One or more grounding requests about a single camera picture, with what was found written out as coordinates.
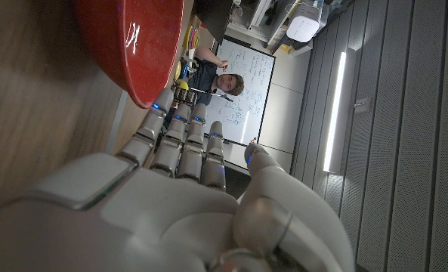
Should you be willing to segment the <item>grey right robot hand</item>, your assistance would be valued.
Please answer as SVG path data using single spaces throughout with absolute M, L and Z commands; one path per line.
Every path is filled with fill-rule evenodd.
M 337 214 L 258 144 L 250 184 L 225 190 L 222 129 L 203 105 L 160 130 L 163 89 L 114 156 L 60 168 L 0 206 L 0 271 L 353 271 Z

